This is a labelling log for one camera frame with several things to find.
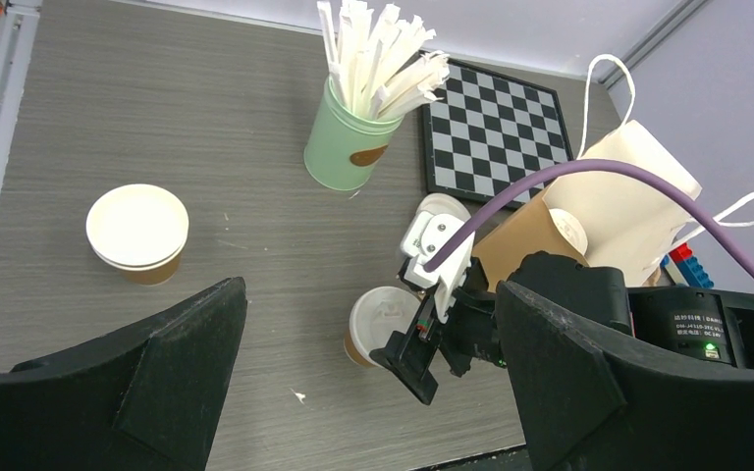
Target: white wall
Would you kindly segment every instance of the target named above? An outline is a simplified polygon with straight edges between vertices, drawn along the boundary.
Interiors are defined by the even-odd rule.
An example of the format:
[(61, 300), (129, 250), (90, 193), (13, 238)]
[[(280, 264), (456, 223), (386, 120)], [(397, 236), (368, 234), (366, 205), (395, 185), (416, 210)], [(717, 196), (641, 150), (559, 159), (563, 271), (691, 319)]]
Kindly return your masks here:
[[(754, 189), (754, 2), (714, 0), (634, 71), (632, 114), (704, 186), (718, 212)], [(611, 91), (625, 110), (625, 83)], [(751, 210), (734, 220), (754, 218)], [(754, 228), (731, 232), (754, 258)], [(754, 292), (754, 282), (708, 235), (690, 243), (717, 288)]]
[[(150, 0), (199, 10), (319, 28), (316, 0)], [(585, 76), (597, 54), (622, 55), (680, 0), (369, 0), (438, 32), (433, 47), (495, 62)], [(340, 0), (332, 1), (338, 11)]]

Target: wood grain surface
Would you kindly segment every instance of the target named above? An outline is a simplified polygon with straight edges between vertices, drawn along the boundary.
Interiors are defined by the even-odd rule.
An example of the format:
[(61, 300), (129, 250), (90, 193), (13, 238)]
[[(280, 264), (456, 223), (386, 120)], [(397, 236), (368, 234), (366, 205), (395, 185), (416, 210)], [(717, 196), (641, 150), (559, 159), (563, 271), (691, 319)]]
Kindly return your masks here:
[[(424, 196), (421, 135), (407, 119), (362, 191), (324, 189), (301, 157), (324, 69), (319, 36), (45, 0), (0, 200), (0, 371), (241, 276), (251, 304), (208, 469), (402, 470), (523, 443), (501, 370), (457, 379), (438, 360), (425, 407), (346, 358), (351, 306), (395, 283)], [(559, 91), (576, 148), (583, 82), (504, 72)], [(619, 119), (604, 89), (592, 99), (595, 140)], [(126, 183), (188, 208), (181, 268), (156, 288), (85, 239), (93, 201)]]

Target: cable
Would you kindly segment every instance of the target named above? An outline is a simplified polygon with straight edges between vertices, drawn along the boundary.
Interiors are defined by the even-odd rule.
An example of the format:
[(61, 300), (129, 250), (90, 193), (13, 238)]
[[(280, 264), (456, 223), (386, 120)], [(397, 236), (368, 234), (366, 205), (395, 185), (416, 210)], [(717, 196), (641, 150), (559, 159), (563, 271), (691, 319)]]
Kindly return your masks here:
[(625, 175), (633, 178), (639, 182), (643, 182), (652, 186), (660, 193), (667, 196), (669, 199), (677, 203), (687, 213), (689, 213), (701, 226), (705, 227), (710, 233), (710, 236), (726, 250), (744, 270), (750, 274), (754, 279), (754, 262), (744, 253), (736, 244), (735, 241), (727, 234), (727, 232), (719, 226), (718, 223), (704, 212), (700, 206), (689, 196), (674, 187), (669, 182), (661, 179), (657, 175), (647, 172), (639, 167), (631, 164), (625, 164), (623, 162), (617, 162), (614, 160), (604, 159), (585, 159), (574, 160), (571, 162), (564, 162), (557, 164), (553, 167), (549, 167), (544, 170), (540, 170), (534, 174), (515, 182), (507, 187), (504, 191), (497, 194), (487, 204), (478, 210), (469, 220), (461, 226), (460, 229), (452, 236), (447, 243), (438, 250), (438, 253), (432, 257), (424, 266), (423, 269), (427, 272), (436, 270), (442, 263), (469, 237), (481, 227), (482, 224), (487, 222), (490, 217), (496, 214), (497, 211), (505, 207), (506, 204), (513, 201), (517, 196), (526, 192), (533, 186), (539, 183), (549, 182), (550, 180), (558, 177), (577, 174), (580, 172), (611, 172), (614, 174)]

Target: checkerboard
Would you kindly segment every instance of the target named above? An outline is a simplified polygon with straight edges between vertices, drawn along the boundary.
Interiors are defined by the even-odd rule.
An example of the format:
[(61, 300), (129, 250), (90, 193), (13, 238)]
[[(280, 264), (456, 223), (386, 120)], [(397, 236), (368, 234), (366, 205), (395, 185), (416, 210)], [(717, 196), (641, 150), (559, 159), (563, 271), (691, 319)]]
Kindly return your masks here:
[[(429, 192), (487, 202), (511, 183), (572, 159), (556, 92), (451, 61), (423, 107)], [(519, 195), (518, 208), (542, 187)]]

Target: purple cable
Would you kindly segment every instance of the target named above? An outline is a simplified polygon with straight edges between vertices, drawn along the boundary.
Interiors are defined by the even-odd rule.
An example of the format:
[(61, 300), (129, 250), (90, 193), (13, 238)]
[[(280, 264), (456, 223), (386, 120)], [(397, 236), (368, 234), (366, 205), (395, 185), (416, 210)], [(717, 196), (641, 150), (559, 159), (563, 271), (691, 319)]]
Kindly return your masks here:
[(526, 192), (539, 183), (548, 182), (563, 175), (578, 174), (580, 172), (611, 172), (631, 177), (640, 182), (652, 186), (669, 199), (677, 203), (695, 221), (707, 229), (712, 237), (726, 250), (744, 270), (754, 279), (754, 263), (736, 244), (727, 232), (716, 221), (705, 213), (700, 206), (689, 196), (674, 187), (671, 183), (661, 179), (657, 175), (647, 172), (639, 167), (623, 162), (604, 159), (585, 159), (565, 162), (540, 170), (534, 174), (519, 180), (508, 186), (507, 189), (497, 194), (487, 204), (478, 210), (461, 228), (449, 239), (438, 253), (429, 262), (423, 265), (427, 272), (436, 270), (452, 253), (484, 224), (497, 211), (513, 201), (517, 196)]

